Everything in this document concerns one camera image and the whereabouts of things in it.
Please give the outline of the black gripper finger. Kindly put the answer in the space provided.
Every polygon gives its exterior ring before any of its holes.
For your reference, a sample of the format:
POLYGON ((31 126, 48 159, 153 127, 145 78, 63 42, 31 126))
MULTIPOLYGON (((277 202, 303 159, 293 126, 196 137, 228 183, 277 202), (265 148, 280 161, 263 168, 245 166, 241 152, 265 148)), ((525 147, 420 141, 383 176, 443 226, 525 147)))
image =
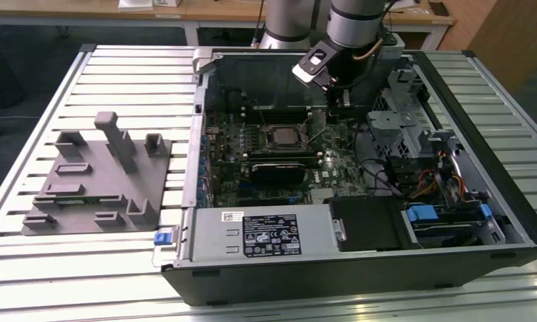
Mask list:
POLYGON ((339 104, 341 103, 341 92, 335 88, 329 88, 325 92, 325 104, 327 104, 327 117, 337 118, 339 104))
POLYGON ((340 114, 349 117, 353 114, 353 104, 351 100, 351 90, 344 89, 340 97, 340 114))

